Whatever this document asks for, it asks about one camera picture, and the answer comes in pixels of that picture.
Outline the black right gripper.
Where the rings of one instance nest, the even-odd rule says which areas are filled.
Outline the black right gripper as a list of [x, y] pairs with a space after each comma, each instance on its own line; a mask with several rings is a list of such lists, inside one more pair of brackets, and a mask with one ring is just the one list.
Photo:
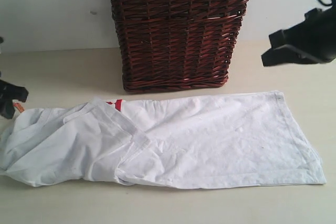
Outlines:
[[271, 48], [261, 55], [264, 67], [332, 62], [335, 59], [335, 7], [308, 11], [304, 22], [270, 34], [269, 41]]

